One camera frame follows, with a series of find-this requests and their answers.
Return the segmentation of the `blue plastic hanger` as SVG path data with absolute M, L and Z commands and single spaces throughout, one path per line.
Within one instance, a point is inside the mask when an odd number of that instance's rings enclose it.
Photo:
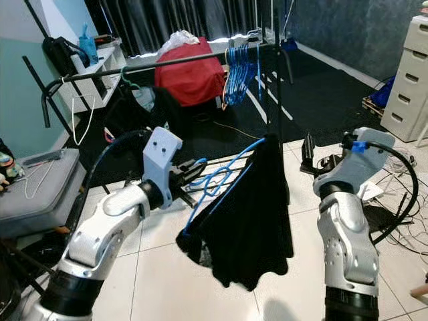
M 193 222 L 193 218 L 195 218 L 196 214 L 199 212 L 199 208 L 201 208 L 202 202 L 204 202 L 207 197 L 217 198 L 220 195 L 227 195 L 232 190 L 232 187 L 228 187 L 227 189 L 221 191 L 223 189 L 223 184 L 227 182 L 229 177 L 232 176 L 233 172 L 237 171 L 237 168 L 233 168 L 233 163 L 235 163 L 239 159 L 245 158 L 245 154 L 251 152 L 251 150 L 257 149 L 257 147 L 265 141 L 266 138 L 260 138 L 259 140 L 253 142 L 253 144 L 242 150 L 239 154 L 235 155 L 231 160 L 229 160 L 228 163 L 226 163 L 226 165 L 223 165 L 222 167 L 215 169 L 210 174 L 205 175 L 200 181 L 195 181 L 194 183 L 191 183 L 191 185 L 201 185 L 203 195 L 199 199 L 199 202 L 196 205 L 193 205 L 193 210 L 191 211 L 189 220 L 187 220 L 185 226 L 180 232 L 181 235 L 188 234 L 187 230 L 189 230 L 191 223 Z M 209 191 L 211 180 L 220 174 L 224 174 L 223 179 L 217 181 L 216 186 L 214 186 L 213 189 Z

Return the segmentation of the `black knit garment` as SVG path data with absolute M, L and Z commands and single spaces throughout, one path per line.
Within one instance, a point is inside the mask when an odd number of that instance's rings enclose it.
M 175 241 L 224 288 L 254 291 L 263 275 L 284 276 L 294 256 L 280 138 L 266 135 L 236 180 L 196 214 Z

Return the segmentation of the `green hanger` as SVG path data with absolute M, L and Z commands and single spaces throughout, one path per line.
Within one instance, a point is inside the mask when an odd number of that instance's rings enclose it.
M 140 86 L 137 83 L 131 82 L 131 80 L 128 80 L 128 78 L 126 77 L 126 67 L 128 67 L 128 65 L 123 66 L 120 69 L 120 79 L 132 90 L 139 90 Z

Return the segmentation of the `black carpet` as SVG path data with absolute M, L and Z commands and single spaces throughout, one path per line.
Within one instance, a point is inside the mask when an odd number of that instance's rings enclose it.
M 367 126 L 381 130 L 381 119 L 367 109 L 362 101 L 373 89 L 342 70 L 313 58 L 303 51 L 291 51 L 294 83 L 282 82 L 272 88 L 273 98 L 266 103 L 282 103 L 282 130 L 280 140 L 288 149 L 299 148 L 306 133 L 312 135 L 318 147 L 338 144 L 345 132 Z M 104 137 L 105 116 L 119 103 L 126 88 L 107 107 L 94 111 L 94 119 L 85 140 L 78 146 L 82 164 L 86 169 L 97 161 L 99 153 L 107 146 Z M 227 158 L 241 152 L 268 131 L 262 110 L 245 98 L 238 107 L 221 110 L 214 101 L 181 107 L 189 123 L 189 134 L 183 138 L 183 147 L 175 154 L 178 163 L 190 159 Z M 80 115 L 77 130 L 84 130 L 89 112 Z

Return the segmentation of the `blue bag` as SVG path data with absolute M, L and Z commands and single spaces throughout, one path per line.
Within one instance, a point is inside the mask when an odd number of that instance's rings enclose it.
M 368 97 L 369 100 L 376 107 L 379 107 L 379 109 L 386 108 L 389 101 L 389 95 L 391 95 L 394 81 L 395 76 L 389 76 L 387 79 L 378 83 L 377 85 L 382 85 L 381 88 L 377 88 L 376 91 Z

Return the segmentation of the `red cloth cover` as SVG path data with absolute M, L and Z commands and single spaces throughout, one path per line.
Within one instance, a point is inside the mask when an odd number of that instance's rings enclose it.
M 205 37 L 198 45 L 182 45 L 166 52 L 158 62 L 211 54 Z M 164 88 L 181 106 L 198 105 L 223 94 L 225 73 L 217 58 L 205 58 L 183 64 L 159 66 L 155 70 L 156 88 Z

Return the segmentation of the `bunch of blue hangers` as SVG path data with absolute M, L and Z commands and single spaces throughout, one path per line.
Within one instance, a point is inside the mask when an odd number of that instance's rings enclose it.
M 244 101 L 251 79 L 260 75 L 261 46 L 257 43 L 255 46 L 229 47 L 225 58 L 229 72 L 223 89 L 223 101 L 227 106 L 236 106 Z

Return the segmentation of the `white drawer unit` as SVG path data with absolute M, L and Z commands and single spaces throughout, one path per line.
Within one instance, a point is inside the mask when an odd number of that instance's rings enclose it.
M 428 125 L 428 16 L 411 19 L 381 126 L 412 142 Z

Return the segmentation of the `grey storage ottoman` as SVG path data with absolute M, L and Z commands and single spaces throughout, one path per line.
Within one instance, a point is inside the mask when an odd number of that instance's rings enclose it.
M 26 199 L 23 178 L 30 167 L 45 161 L 55 161 L 52 170 L 35 198 Z M 23 174 L 0 196 L 0 238 L 13 239 L 66 225 L 86 176 L 80 164 L 80 151 L 53 150 L 16 159 L 16 164 Z

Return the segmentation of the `black metal clothes rack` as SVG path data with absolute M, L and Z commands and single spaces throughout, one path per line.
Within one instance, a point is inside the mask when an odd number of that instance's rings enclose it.
M 278 8 L 276 8 L 275 6 L 275 1 L 253 0 L 253 4 L 256 6 L 255 16 L 257 19 L 257 24 L 259 25 L 259 31 L 257 31 L 257 33 L 255 33 L 254 35 L 248 36 L 249 43 L 256 43 L 255 46 L 249 45 L 248 49 L 250 49 L 250 51 L 251 49 L 256 49 L 256 51 L 259 51 L 260 49 L 266 49 L 266 51 L 270 51 L 272 52 L 272 54 L 276 54 L 279 61 L 284 61 L 288 73 L 288 83 L 293 84 L 294 78 L 290 56 L 288 55 L 288 51 L 286 51 L 286 49 L 282 49 L 282 43 L 284 41 L 280 39 L 273 41 L 272 39 L 267 37 L 268 30 L 263 27 L 263 24 L 265 24 L 265 19 L 261 15 L 260 9 L 267 8 L 270 12 L 269 22 L 270 27 L 272 28 L 272 31 L 270 33 L 276 35 L 276 37 L 280 37 L 282 34 L 282 28 L 285 27 L 285 24 L 280 24 L 280 13 L 278 11 Z M 119 82 L 122 82 L 127 74 L 142 72 L 146 70 L 153 70 L 153 68 L 162 66 L 186 64 L 187 62 L 208 60 L 213 58 L 227 58 L 227 49 L 223 52 L 212 51 L 211 53 L 207 53 L 204 55 L 187 56 L 186 58 L 181 59 L 165 60 L 163 62 L 153 62 L 153 64 L 141 64 L 138 66 L 132 66 L 131 68 L 129 68 L 128 66 L 123 66 L 122 68 L 115 68 L 115 70 L 105 70 L 103 72 L 73 72 L 69 76 L 58 77 L 57 79 L 52 80 L 52 82 L 50 83 L 45 83 L 43 82 L 43 80 L 41 80 L 39 74 L 35 70 L 35 67 L 33 66 L 33 64 L 31 64 L 29 58 L 27 56 L 21 57 L 23 63 L 30 71 L 31 76 L 33 76 L 37 87 L 40 89 L 40 101 L 42 102 L 41 110 L 43 113 L 43 123 L 45 123 L 45 128 L 49 128 L 51 126 L 51 117 L 49 117 L 49 111 L 47 108 L 47 106 L 49 105 L 51 106 L 53 113 L 58 117 L 58 120 L 60 120 L 62 126 L 64 126 L 64 129 L 68 134 L 72 134 L 73 128 L 71 128 L 71 126 L 68 124 L 68 121 L 64 118 L 64 116 L 62 116 L 61 111 L 58 110 L 58 107 L 56 107 L 56 104 L 53 101 L 53 95 L 64 84 L 74 84 L 76 82 L 79 82 L 79 80 L 101 78 L 103 76 L 117 76 L 117 80 L 119 80 Z

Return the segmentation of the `white plastic bag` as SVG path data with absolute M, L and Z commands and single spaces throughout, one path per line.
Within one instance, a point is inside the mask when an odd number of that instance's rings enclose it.
M 187 30 L 179 30 L 169 36 L 169 39 L 160 47 L 158 55 L 163 55 L 172 49 L 177 49 L 183 45 L 198 45 L 199 38 L 189 33 Z

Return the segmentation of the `dark curtain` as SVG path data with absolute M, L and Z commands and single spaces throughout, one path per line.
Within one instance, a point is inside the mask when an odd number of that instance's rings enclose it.
M 212 41 L 269 27 L 274 0 L 84 0 L 99 34 L 120 39 L 130 56 L 158 51 L 171 34 Z

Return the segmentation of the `blue spray bottle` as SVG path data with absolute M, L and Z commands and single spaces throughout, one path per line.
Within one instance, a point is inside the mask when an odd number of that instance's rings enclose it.
M 78 37 L 78 46 L 80 47 L 80 58 L 85 68 L 88 68 L 99 61 L 97 45 L 94 38 L 88 33 L 88 24 L 83 24 L 82 34 Z

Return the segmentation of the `black bag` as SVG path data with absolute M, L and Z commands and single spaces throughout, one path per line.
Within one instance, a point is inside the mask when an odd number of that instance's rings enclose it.
M 72 56 L 77 56 L 82 51 L 79 46 L 74 45 L 74 43 L 64 39 L 64 37 L 55 39 L 50 36 L 45 36 L 41 46 L 60 76 L 75 76 L 77 74 Z

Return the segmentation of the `green plush keychain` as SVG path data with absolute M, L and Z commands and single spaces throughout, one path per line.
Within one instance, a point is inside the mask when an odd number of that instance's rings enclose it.
M 12 156 L 5 153 L 0 153 L 0 169 L 3 175 L 1 185 L 8 186 L 16 180 L 18 177 L 17 171 L 15 170 L 15 162 L 13 162 Z

